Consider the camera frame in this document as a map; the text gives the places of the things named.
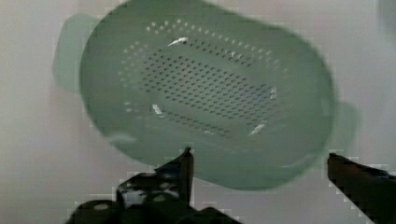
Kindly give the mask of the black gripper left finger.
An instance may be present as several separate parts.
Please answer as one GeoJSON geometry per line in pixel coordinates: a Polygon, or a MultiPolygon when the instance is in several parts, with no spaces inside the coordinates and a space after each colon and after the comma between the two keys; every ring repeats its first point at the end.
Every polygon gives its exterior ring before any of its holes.
{"type": "Polygon", "coordinates": [[[116,189],[116,202],[122,209],[134,205],[155,203],[155,198],[189,207],[194,174],[194,157],[191,147],[169,162],[155,168],[152,173],[139,173],[123,181],[116,189]]]}

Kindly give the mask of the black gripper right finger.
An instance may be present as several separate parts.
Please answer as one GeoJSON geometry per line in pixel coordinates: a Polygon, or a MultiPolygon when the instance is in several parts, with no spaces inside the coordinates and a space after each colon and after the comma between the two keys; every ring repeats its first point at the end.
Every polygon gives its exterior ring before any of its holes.
{"type": "Polygon", "coordinates": [[[395,176],[336,153],[327,159],[328,179],[374,224],[395,224],[395,176]]]}

